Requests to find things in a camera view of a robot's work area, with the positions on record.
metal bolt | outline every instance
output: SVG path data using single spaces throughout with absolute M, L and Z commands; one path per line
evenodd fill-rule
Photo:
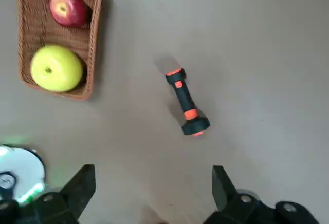
M 44 202 L 49 202 L 49 201 L 52 201 L 53 200 L 53 196 L 52 195 L 47 195 L 43 198 L 43 201 Z
M 290 203 L 286 203 L 283 207 L 288 212 L 296 212 L 297 211 L 296 208 Z
M 242 195 L 241 196 L 241 201 L 242 202 L 251 202 L 251 198 L 247 195 Z
M 4 210 L 5 208 L 7 208 L 9 206 L 9 203 L 4 202 L 2 204 L 0 204 L 0 210 Z

gray floor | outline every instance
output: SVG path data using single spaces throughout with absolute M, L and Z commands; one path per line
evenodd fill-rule
M 96 165 L 82 223 L 201 223 L 214 164 L 270 206 L 293 200 L 329 222 L 329 0 L 113 0 L 84 102 L 20 83 L 16 0 L 0 5 L 1 140 L 39 149 L 51 186 Z M 203 137 L 170 112 L 164 55 L 212 122 Z

